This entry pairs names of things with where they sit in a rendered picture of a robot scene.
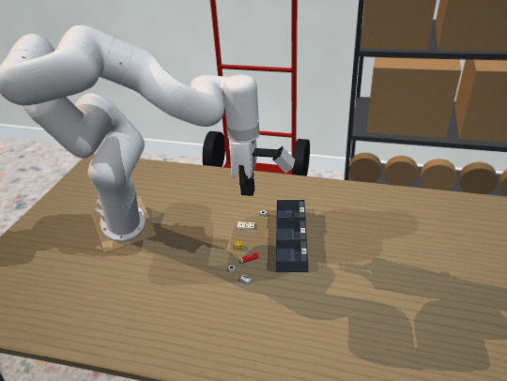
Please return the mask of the red battery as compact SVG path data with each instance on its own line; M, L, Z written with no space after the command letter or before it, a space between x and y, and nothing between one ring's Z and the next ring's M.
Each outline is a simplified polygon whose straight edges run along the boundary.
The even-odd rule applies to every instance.
M248 255L248 256L240 258L240 262L241 263L245 263L245 262L251 261L253 259L256 259L258 257L259 257L258 253L254 253L254 254L251 254L251 255Z

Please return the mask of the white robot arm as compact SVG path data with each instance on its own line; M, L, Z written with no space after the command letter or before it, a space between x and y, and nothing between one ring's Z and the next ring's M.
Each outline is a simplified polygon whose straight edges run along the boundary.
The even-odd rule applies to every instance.
M20 38L0 66L0 94L26 105L29 116L72 155L88 158L100 146L87 173L99 196L97 205L101 202L95 209L101 213L101 230L114 241L134 239L146 225L131 180L145 141L103 96L86 94L75 105L67 98L91 88L99 77L196 126L216 125L225 109L227 135L233 140L259 134L257 84L251 76L202 75L187 86L150 52L86 25L71 27L56 50L40 35Z

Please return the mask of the dark grey rack of three bins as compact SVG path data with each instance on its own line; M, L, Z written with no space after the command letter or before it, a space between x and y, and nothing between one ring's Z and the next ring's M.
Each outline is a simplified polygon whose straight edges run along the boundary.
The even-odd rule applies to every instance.
M276 272L308 272L305 200L277 200Z

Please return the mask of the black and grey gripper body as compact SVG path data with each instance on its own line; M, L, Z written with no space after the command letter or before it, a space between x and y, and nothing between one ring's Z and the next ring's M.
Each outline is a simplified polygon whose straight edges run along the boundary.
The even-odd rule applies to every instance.
M244 166L244 172L247 178L250 179L252 177L257 161L257 157L253 156L253 152L257 148L256 139L258 137L259 134L248 141L237 141L228 137L228 139L231 140L230 160L232 178L237 177L240 165Z

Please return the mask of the white domino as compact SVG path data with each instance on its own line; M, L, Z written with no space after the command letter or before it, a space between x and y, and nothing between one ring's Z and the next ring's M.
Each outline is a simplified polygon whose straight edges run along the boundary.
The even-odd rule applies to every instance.
M254 222L238 221L237 229L253 230L254 229Z

